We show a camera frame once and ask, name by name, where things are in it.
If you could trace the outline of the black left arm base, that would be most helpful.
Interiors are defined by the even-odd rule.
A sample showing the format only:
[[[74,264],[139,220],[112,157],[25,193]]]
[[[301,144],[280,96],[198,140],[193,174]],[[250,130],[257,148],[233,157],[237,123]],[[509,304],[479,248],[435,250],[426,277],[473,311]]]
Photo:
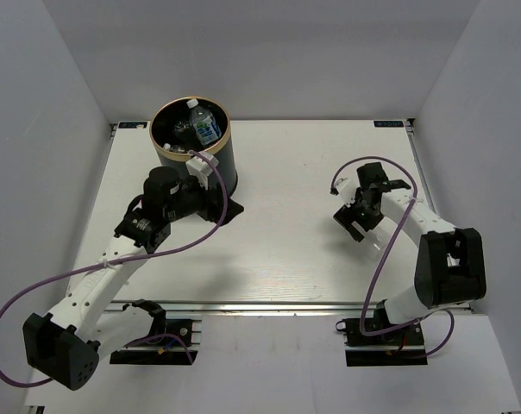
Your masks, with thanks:
[[[110,355],[111,365],[191,366],[198,356],[200,319],[167,319],[153,339],[122,348]]]

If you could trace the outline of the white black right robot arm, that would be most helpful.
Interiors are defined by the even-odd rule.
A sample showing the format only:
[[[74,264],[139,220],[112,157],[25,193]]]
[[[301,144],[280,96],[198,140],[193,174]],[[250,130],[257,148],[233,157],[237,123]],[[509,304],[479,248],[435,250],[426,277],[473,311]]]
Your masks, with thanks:
[[[417,248],[412,284],[377,304],[372,330],[366,327],[367,310],[362,309],[361,334],[392,344],[404,335],[406,327],[431,313],[484,298],[486,267],[480,232],[460,228],[438,216],[418,196],[417,183],[409,172],[403,179],[390,179],[383,168],[386,158],[365,156],[357,161],[360,167],[356,180],[336,174],[330,182],[331,194],[343,201],[335,221],[357,242],[384,219],[396,225],[368,286],[365,304],[370,304],[399,236],[406,235]]]

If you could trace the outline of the clear bottle green-blue label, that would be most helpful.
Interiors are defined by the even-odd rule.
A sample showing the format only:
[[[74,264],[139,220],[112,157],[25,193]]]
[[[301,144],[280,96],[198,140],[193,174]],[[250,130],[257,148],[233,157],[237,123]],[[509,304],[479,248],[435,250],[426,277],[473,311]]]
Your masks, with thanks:
[[[216,118],[208,109],[201,106],[196,98],[189,99],[186,105],[190,110],[189,123],[203,147],[215,144],[222,136]]]

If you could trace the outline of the crushed Aquarius bottle blue label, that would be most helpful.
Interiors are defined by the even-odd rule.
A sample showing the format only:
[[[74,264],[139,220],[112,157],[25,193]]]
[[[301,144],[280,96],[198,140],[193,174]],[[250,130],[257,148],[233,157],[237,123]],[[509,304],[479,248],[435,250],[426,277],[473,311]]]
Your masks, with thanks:
[[[171,152],[174,154],[188,154],[191,151],[197,151],[195,147],[190,147],[183,144],[169,144],[165,143],[163,145],[163,149],[167,152]]]

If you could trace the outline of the wide clear plastic bottle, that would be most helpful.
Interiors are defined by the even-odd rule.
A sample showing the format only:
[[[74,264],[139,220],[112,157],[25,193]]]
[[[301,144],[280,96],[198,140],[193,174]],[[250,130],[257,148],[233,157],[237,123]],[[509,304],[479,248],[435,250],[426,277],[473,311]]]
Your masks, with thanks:
[[[360,242],[361,257],[364,260],[378,261],[386,250],[391,234],[382,227],[366,231],[361,229],[363,240]]]

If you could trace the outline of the clear bottle dark blue label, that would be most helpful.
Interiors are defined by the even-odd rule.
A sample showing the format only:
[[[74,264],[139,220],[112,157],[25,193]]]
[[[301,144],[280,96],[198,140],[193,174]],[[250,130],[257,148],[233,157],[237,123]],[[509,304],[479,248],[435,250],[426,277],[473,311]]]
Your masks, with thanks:
[[[174,124],[173,134],[181,141],[190,141],[196,137],[193,127],[186,120],[180,120]]]

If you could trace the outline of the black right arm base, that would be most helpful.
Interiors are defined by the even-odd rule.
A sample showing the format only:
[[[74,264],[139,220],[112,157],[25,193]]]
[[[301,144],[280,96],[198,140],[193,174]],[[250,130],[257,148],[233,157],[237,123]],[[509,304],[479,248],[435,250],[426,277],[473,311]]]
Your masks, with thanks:
[[[383,336],[364,336],[360,319],[338,321],[336,331],[343,334],[348,367],[412,367],[428,364],[424,335],[417,325]]]

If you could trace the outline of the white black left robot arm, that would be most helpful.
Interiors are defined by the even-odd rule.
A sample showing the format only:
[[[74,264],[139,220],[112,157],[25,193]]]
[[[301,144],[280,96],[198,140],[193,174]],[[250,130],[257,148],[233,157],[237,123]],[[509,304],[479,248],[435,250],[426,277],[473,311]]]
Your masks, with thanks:
[[[116,226],[100,261],[76,288],[45,315],[31,314],[22,326],[28,364],[69,390],[80,389],[98,363],[129,343],[156,344],[166,336],[166,312],[145,299],[130,303],[110,320],[102,315],[130,277],[159,248],[173,223],[197,215],[220,228],[244,208],[228,194],[221,175],[215,186],[200,171],[182,179],[168,166],[152,169]]]

